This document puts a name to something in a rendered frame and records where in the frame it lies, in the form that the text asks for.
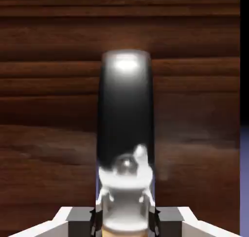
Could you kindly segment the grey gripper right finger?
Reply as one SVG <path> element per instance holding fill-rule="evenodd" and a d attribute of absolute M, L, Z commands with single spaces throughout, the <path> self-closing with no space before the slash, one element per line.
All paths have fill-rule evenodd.
<path fill-rule="evenodd" d="M 189 207 L 158 207 L 155 237 L 241 237 L 198 220 Z"/>

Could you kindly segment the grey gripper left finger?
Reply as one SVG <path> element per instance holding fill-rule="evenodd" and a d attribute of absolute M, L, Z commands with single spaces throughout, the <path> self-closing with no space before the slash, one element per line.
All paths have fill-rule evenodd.
<path fill-rule="evenodd" d="M 95 237 L 94 208 L 61 207 L 52 220 L 9 237 Z"/>

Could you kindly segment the curved dark metal handle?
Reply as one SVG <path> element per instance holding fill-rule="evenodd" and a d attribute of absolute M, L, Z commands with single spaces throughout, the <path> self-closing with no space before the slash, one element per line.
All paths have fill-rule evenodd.
<path fill-rule="evenodd" d="M 103 54 L 98 93 L 94 237 L 154 231 L 155 154 L 151 58 L 142 50 Z"/>

